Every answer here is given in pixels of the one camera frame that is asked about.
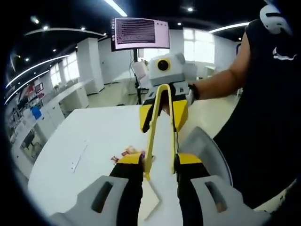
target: window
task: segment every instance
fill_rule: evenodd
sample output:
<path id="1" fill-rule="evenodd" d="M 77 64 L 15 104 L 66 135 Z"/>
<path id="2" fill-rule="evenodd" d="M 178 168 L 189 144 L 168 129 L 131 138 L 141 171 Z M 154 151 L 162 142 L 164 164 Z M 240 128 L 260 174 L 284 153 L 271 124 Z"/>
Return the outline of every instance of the window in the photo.
<path id="1" fill-rule="evenodd" d="M 58 85 L 59 83 L 61 83 L 61 76 L 60 76 L 60 72 L 58 70 L 58 64 L 54 65 L 50 69 L 50 78 L 51 78 L 51 83 L 52 83 L 53 87 L 55 85 Z"/>
<path id="2" fill-rule="evenodd" d="M 150 61 L 154 57 L 165 55 L 169 53 L 169 49 L 166 48 L 144 48 L 143 57 L 139 57 L 138 60 L 147 60 Z"/>
<path id="3" fill-rule="evenodd" d="M 63 59 L 64 76 L 66 82 L 79 77 L 79 67 L 77 65 L 76 52 L 71 53 Z"/>
<path id="4" fill-rule="evenodd" d="M 214 64 L 214 36 L 208 32 L 184 29 L 184 56 L 187 61 Z"/>

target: blue object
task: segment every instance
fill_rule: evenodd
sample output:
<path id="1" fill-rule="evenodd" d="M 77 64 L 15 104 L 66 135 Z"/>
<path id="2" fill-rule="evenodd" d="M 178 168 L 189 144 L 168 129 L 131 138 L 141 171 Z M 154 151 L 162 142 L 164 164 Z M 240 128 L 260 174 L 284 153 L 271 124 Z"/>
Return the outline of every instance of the blue object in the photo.
<path id="1" fill-rule="evenodd" d="M 33 116 L 34 116 L 34 118 L 35 118 L 36 120 L 39 119 L 39 117 L 42 116 L 42 113 L 41 113 L 40 109 L 39 109 L 37 106 L 34 106 L 34 107 L 31 109 L 31 111 L 32 111 L 32 114 L 33 114 Z"/>

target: person's arm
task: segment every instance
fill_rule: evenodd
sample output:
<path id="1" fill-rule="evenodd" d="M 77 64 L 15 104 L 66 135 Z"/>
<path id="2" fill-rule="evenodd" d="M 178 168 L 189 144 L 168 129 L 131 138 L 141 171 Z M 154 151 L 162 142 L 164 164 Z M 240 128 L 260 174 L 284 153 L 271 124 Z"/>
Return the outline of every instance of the person's arm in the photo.
<path id="1" fill-rule="evenodd" d="M 238 54 L 229 69 L 212 76 L 210 79 L 192 83 L 197 87 L 200 99 L 226 97 L 243 87 L 249 62 L 250 46 L 245 33 Z"/>

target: white wall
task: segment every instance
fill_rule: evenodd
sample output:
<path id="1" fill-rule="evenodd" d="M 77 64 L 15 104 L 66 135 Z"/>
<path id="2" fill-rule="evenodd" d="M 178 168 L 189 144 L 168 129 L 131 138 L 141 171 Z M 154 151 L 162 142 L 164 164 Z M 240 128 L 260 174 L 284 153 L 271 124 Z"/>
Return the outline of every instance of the white wall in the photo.
<path id="1" fill-rule="evenodd" d="M 184 36 L 183 30 L 170 30 L 170 53 L 183 53 L 184 54 Z M 197 74 L 201 77 L 204 76 L 205 66 L 215 66 L 216 71 L 220 72 L 227 69 L 234 61 L 236 56 L 236 42 L 228 39 L 224 39 L 218 36 L 214 37 L 215 53 L 214 64 L 187 61 L 188 63 L 194 63 L 198 67 Z M 123 50 L 117 52 L 111 52 L 111 41 L 106 39 L 98 42 L 99 57 L 101 63 L 101 69 L 103 72 L 104 84 L 112 82 L 113 79 L 118 77 L 125 71 L 128 71 L 128 67 L 131 63 L 132 50 Z"/>
<path id="2" fill-rule="evenodd" d="M 34 86 L 39 85 L 40 83 L 43 83 L 44 89 L 41 91 L 44 94 L 49 93 L 52 89 L 52 82 L 51 82 L 51 77 L 50 77 L 50 73 L 46 73 L 46 75 L 44 75 L 43 77 L 37 79 L 34 81 Z"/>

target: white logo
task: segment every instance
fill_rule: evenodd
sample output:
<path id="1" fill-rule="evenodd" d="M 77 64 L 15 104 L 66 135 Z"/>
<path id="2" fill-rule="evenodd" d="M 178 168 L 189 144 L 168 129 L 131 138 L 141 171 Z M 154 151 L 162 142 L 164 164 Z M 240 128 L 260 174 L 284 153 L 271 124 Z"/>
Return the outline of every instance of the white logo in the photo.
<path id="1" fill-rule="evenodd" d="M 278 60 L 294 60 L 294 58 L 297 56 L 297 54 L 295 54 L 293 57 L 289 57 L 289 56 L 282 56 L 282 55 L 279 55 L 277 53 L 277 47 L 274 48 L 273 50 L 273 57 L 274 59 L 278 59 Z"/>

